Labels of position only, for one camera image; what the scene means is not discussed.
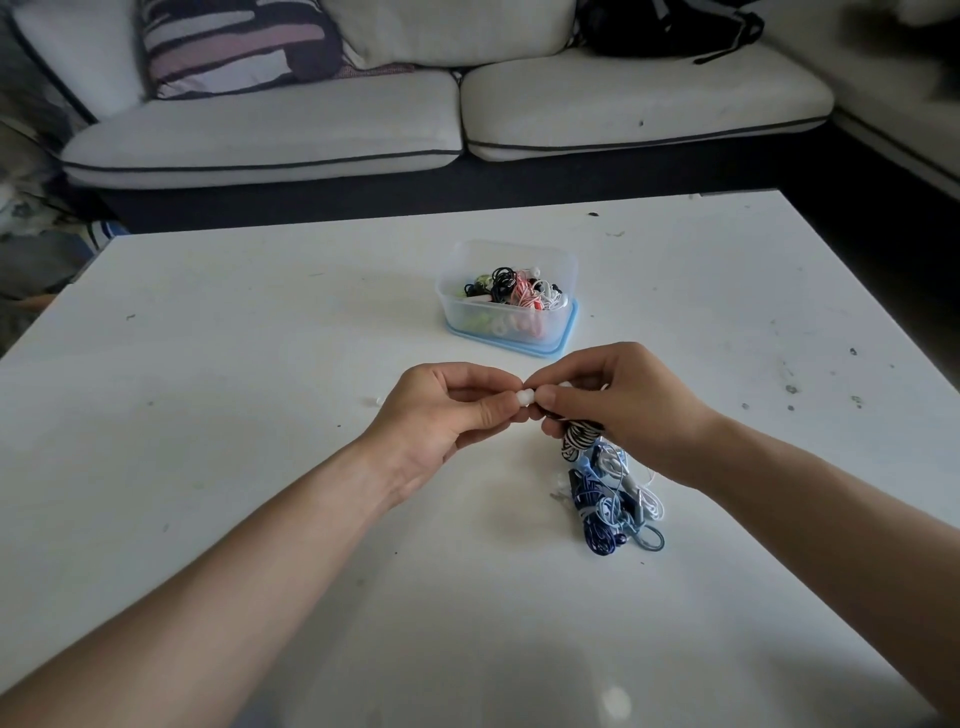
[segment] blue lid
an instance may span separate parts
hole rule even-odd
[[[511,352],[527,353],[531,356],[542,356],[544,358],[560,356],[562,353],[564,353],[566,342],[570,338],[570,332],[573,331],[573,325],[577,321],[577,312],[580,310],[580,305],[577,303],[576,299],[573,299],[571,304],[570,318],[566,322],[564,335],[560,337],[560,343],[552,349],[537,347],[533,344],[523,344],[518,341],[498,339],[495,336],[482,336],[476,333],[467,333],[466,331],[460,331],[458,328],[452,327],[449,323],[446,323],[446,327],[450,333],[455,333],[457,336],[463,336],[465,339],[479,341],[481,344],[490,344],[491,346],[499,347],[500,349],[509,349]]]

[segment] person's right hand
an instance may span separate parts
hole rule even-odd
[[[567,381],[573,386],[558,386]],[[713,426],[723,419],[637,343],[568,354],[524,386],[537,391],[540,409],[600,423],[605,436],[636,460],[682,483],[695,478]],[[530,409],[533,419],[543,416],[536,407]],[[563,423],[546,419],[541,427],[552,437],[564,436]]]

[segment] coffee table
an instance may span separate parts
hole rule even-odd
[[[642,341],[722,412],[960,524],[960,397],[777,192],[133,236],[0,364],[0,687],[358,435],[406,367],[541,366],[444,330],[433,276],[471,238],[579,257],[570,349]],[[389,514],[265,682],[283,725],[930,712],[697,493],[659,478],[666,549],[594,556],[564,470],[516,426]]]

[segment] backpack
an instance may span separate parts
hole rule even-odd
[[[585,45],[602,56],[705,56],[706,63],[756,42],[763,20],[749,0],[585,0],[577,11]]]

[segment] sofa armrest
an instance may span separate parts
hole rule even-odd
[[[143,71],[136,0],[32,0],[11,24],[24,50],[86,121],[140,106]]]

